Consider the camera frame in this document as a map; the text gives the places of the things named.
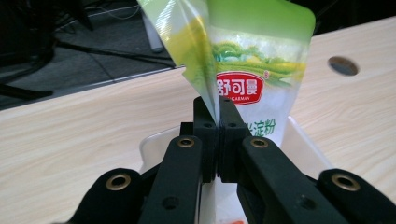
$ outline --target red logo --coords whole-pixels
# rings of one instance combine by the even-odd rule
[[[248,72],[218,73],[219,95],[233,100],[236,105],[249,105],[260,101],[264,80]]]

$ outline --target light wood tabletop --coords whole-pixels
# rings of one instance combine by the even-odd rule
[[[313,37],[291,115],[335,166],[396,202],[396,18]],[[351,59],[356,76],[328,65]],[[183,68],[0,111],[0,223],[65,222],[103,173],[139,170],[139,143],[192,121]]]

